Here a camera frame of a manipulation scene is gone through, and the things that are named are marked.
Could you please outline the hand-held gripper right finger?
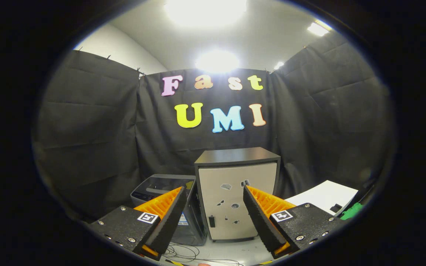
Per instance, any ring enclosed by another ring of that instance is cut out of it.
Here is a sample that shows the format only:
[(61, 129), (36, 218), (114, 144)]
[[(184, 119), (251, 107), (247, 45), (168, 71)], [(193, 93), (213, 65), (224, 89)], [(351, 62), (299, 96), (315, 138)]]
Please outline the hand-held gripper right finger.
[(243, 201), (274, 259), (306, 249), (344, 226), (342, 219), (314, 204), (291, 204), (248, 185), (243, 188)]

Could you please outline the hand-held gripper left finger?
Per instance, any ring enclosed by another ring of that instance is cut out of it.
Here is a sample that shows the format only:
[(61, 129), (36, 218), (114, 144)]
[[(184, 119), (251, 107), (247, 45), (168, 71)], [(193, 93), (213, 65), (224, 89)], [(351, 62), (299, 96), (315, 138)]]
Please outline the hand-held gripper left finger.
[(129, 253), (159, 261), (171, 242), (187, 202), (178, 187), (138, 207), (119, 206), (87, 224), (99, 239)]

